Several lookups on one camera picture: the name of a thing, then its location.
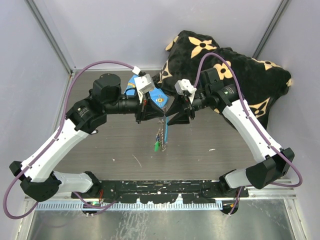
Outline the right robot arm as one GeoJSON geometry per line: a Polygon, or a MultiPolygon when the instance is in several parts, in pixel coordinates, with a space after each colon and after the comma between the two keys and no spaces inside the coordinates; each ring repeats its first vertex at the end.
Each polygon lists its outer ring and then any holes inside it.
{"type": "Polygon", "coordinates": [[[247,101],[239,96],[234,84],[224,85],[216,69],[200,73],[200,87],[195,88],[188,79],[174,85],[176,95],[166,112],[171,117],[168,125],[189,124],[195,112],[206,107],[217,109],[238,131],[248,145],[255,165],[235,169],[219,177],[220,193],[231,197],[239,187],[253,186],[262,189],[283,177],[289,170],[295,154],[284,149],[261,125],[252,113],[247,101]]]}

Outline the white blue large keyring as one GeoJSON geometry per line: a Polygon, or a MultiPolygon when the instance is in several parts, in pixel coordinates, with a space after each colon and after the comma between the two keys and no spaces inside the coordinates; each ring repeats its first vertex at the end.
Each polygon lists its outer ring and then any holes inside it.
{"type": "Polygon", "coordinates": [[[160,151],[164,152],[167,149],[168,145],[168,121],[169,118],[165,115],[160,117],[158,120],[158,131],[157,133],[161,134],[161,149],[160,151]]]}

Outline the bunch of coloured keys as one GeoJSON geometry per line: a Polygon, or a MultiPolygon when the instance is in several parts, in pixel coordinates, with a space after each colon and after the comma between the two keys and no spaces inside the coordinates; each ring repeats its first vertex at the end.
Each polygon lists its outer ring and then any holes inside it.
{"type": "Polygon", "coordinates": [[[154,143],[154,152],[159,152],[162,148],[162,137],[160,133],[157,133],[155,137],[155,143],[154,143]]]}

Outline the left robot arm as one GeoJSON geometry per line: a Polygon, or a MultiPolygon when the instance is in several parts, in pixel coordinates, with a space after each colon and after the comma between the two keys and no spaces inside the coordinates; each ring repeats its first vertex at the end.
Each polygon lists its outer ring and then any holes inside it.
{"type": "Polygon", "coordinates": [[[108,115],[133,114],[140,123],[163,117],[167,102],[168,97],[154,86],[149,74],[133,75],[122,91],[120,77],[105,73],[93,82],[88,97],[69,109],[63,125],[32,156],[13,161],[9,168],[19,177],[23,192],[37,202],[68,192],[95,198],[102,187],[92,172],[62,173],[54,170],[57,164],[78,143],[97,133],[108,115]]]}

